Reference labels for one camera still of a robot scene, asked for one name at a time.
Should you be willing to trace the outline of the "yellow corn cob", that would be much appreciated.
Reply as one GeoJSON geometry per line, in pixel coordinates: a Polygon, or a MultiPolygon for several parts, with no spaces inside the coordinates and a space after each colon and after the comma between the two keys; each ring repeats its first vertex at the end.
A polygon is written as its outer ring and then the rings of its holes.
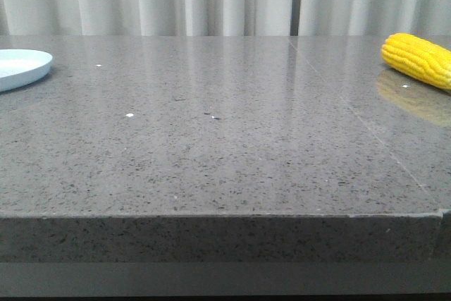
{"type": "Polygon", "coordinates": [[[381,47],[382,59],[415,80],[450,91],[450,50],[408,33],[390,35],[381,47]]]}

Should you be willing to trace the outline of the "light blue round plate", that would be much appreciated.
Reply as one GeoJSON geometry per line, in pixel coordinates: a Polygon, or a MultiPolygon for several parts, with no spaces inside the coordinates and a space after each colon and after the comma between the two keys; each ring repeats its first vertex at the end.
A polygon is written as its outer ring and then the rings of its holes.
{"type": "Polygon", "coordinates": [[[14,90],[42,79],[51,69],[54,57],[32,49],[1,50],[1,92],[14,90]]]}

